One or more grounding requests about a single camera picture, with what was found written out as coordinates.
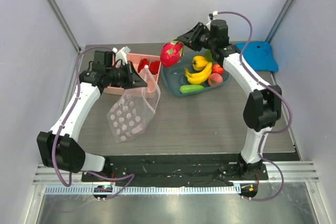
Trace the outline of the pink dragon fruit toy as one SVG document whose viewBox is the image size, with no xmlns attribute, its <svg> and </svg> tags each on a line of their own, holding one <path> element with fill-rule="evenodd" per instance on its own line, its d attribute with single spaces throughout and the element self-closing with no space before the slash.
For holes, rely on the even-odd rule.
<svg viewBox="0 0 336 224">
<path fill-rule="evenodd" d="M 165 43 L 161 49 L 160 61 L 165 68 L 178 63 L 184 53 L 184 44 L 178 40 Z"/>
</svg>

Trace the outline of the yellow banana bunch toy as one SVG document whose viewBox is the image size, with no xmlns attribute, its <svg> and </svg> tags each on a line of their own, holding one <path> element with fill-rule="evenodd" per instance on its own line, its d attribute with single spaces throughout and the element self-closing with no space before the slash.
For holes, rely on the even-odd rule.
<svg viewBox="0 0 336 224">
<path fill-rule="evenodd" d="M 184 68 L 184 74 L 190 84 L 202 84 L 212 73 L 213 64 L 209 62 L 206 67 L 198 73 L 190 73 L 187 68 Z"/>
</svg>

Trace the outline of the clear pink zip top bag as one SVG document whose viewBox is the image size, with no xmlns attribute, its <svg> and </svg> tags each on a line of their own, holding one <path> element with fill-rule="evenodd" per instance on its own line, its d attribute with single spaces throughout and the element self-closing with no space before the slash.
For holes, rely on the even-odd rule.
<svg viewBox="0 0 336 224">
<path fill-rule="evenodd" d="M 136 139 L 145 132 L 155 116 L 161 96 L 160 87 L 148 66 L 140 71 L 140 77 L 148 86 L 126 90 L 107 113 L 112 138 L 117 143 Z"/>
</svg>

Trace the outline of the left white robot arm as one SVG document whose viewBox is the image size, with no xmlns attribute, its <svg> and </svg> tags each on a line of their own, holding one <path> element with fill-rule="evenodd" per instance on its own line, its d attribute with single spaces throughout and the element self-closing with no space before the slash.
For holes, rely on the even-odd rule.
<svg viewBox="0 0 336 224">
<path fill-rule="evenodd" d="M 147 83 L 127 59 L 129 47 L 94 47 L 94 60 L 89 68 L 76 71 L 77 86 L 59 120 L 48 132 L 37 136 L 42 163 L 46 167 L 78 173 L 92 171 L 98 180 L 105 182 L 112 174 L 105 157 L 85 152 L 78 144 L 82 125 L 105 88 L 143 88 Z"/>
</svg>

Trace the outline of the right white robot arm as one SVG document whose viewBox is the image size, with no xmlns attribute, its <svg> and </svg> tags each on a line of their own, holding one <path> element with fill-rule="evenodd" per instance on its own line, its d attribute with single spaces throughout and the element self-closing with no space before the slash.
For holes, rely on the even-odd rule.
<svg viewBox="0 0 336 224">
<path fill-rule="evenodd" d="M 225 20 L 198 23 L 177 40 L 193 51 L 209 50 L 213 60 L 229 72 L 247 95 L 243 118 L 248 130 L 238 155 L 237 175 L 242 179 L 254 177 L 263 164 L 266 138 L 281 117 L 281 88 L 264 83 L 248 65 L 242 51 L 229 42 Z"/>
</svg>

